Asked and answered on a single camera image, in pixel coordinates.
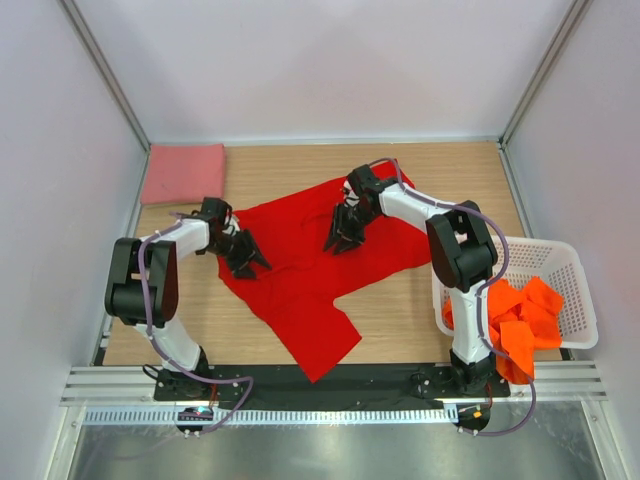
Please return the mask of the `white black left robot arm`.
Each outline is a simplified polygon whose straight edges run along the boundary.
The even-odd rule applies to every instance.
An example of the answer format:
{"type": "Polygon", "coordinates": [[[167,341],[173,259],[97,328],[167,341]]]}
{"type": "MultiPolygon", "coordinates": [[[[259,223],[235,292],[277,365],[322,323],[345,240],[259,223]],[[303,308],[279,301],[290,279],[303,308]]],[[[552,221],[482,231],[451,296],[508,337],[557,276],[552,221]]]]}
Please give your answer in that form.
{"type": "Polygon", "coordinates": [[[256,265],[272,268],[231,205],[206,197],[198,210],[178,213],[162,231],[115,242],[104,300],[106,313],[141,333],[161,358],[156,381],[176,386],[191,400],[204,398],[214,386],[239,385],[211,376],[204,349],[177,315],[179,262],[207,253],[221,259],[234,279],[256,279],[256,265]]]}

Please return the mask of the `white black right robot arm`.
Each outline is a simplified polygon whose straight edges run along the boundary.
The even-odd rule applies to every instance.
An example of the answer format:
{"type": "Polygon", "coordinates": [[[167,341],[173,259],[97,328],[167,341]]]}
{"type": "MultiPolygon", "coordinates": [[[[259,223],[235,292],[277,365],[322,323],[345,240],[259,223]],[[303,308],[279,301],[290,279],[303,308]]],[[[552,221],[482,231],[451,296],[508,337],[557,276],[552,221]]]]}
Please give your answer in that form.
{"type": "Polygon", "coordinates": [[[324,249],[339,255],[365,242],[365,229],[386,216],[421,230],[432,270],[449,289],[454,320],[450,382],[461,395],[485,388],[496,369],[496,355],[485,335],[488,292],[498,254],[488,231],[492,225],[478,206],[435,199],[408,186],[400,174],[381,179],[369,165],[352,170],[343,184],[324,249]]]}

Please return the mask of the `red t shirt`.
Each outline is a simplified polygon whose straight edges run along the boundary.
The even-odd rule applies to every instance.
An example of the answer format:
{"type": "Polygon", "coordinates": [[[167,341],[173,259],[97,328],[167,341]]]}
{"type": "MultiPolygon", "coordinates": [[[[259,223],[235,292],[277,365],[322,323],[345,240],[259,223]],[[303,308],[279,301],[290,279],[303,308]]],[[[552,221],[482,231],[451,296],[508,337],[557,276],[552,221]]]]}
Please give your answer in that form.
{"type": "Polygon", "coordinates": [[[236,279],[225,263],[219,277],[278,336],[311,382],[340,362],[361,336],[335,299],[431,260],[427,236],[393,217],[376,219],[365,243],[334,255],[325,250],[342,178],[240,210],[269,269],[236,279]]]}

